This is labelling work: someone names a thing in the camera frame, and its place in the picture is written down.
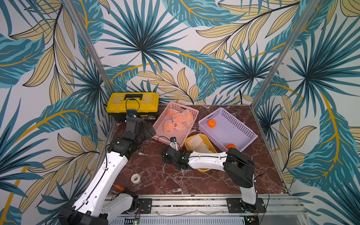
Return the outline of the white foam net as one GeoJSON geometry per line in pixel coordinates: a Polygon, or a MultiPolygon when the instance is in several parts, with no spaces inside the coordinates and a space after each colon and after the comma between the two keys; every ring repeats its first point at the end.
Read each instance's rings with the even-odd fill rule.
{"type": "Polygon", "coordinates": [[[203,142],[199,135],[195,135],[186,139],[186,148],[189,151],[195,151],[196,147],[203,142]]]}
{"type": "Polygon", "coordinates": [[[209,146],[204,144],[204,143],[201,143],[200,145],[198,145],[196,147],[196,152],[199,152],[199,153],[213,153],[210,149],[209,149],[209,146]]]}

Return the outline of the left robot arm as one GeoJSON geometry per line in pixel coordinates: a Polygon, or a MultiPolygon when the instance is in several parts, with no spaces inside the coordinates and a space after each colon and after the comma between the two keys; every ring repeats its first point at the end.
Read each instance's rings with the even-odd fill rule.
{"type": "Polygon", "coordinates": [[[128,210],[137,210],[136,194],[123,191],[115,200],[105,203],[107,194],[121,170],[140,145],[155,136],[154,127],[144,119],[132,117],[125,129],[114,138],[105,159],[84,193],[58,215],[62,225],[107,225],[128,210]]]}

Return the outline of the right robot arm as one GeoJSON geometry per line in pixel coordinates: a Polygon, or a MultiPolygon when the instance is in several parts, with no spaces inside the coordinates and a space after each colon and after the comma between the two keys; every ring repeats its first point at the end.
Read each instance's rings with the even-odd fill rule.
{"type": "Polygon", "coordinates": [[[256,205],[255,164],[242,152],[230,148],[222,153],[177,151],[169,146],[161,153],[163,162],[173,164],[179,170],[211,169],[225,172],[240,187],[242,202],[256,205]]]}

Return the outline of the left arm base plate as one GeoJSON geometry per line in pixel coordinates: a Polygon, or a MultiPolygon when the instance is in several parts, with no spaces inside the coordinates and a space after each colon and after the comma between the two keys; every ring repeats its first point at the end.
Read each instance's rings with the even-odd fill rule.
{"type": "Polygon", "coordinates": [[[133,201],[132,206],[126,211],[127,214],[151,214],[152,199],[140,198],[133,201]]]}

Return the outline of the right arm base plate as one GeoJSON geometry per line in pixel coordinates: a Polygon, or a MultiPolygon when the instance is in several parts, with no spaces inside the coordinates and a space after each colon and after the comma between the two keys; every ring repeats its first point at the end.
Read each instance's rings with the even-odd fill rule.
{"type": "Polygon", "coordinates": [[[257,198],[255,205],[245,203],[241,198],[227,198],[229,213],[264,213],[266,207],[262,198],[257,198]]]}

